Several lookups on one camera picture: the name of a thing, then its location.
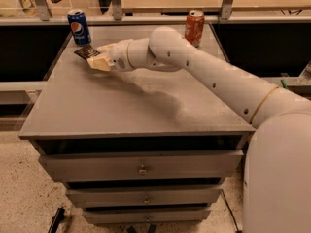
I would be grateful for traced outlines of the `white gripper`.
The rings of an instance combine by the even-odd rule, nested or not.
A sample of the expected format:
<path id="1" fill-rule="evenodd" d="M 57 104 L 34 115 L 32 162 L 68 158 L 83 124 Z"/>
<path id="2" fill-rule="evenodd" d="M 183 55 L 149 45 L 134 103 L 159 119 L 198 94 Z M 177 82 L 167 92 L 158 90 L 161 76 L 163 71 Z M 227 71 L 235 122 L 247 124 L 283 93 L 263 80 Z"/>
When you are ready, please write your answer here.
<path id="1" fill-rule="evenodd" d="M 96 50 L 100 53 L 109 52 L 111 59 L 107 55 L 97 55 L 89 58 L 87 63 L 92 69 L 104 72 L 110 72 L 114 65 L 117 70 L 122 72 L 133 71 L 134 68 L 130 64 L 127 54 L 130 43 L 131 40 L 122 40 L 117 43 L 100 46 Z"/>

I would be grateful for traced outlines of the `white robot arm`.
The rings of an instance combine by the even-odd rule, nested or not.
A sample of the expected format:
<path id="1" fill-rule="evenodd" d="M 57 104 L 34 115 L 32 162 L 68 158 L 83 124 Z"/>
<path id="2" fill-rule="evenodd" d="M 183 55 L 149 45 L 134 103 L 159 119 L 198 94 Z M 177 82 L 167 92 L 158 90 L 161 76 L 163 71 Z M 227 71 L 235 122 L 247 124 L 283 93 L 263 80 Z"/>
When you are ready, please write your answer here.
<path id="1" fill-rule="evenodd" d="M 255 128 L 244 169 L 244 233 L 311 233 L 311 101 L 191 45 L 161 26 L 102 46 L 101 71 L 188 71 Z"/>

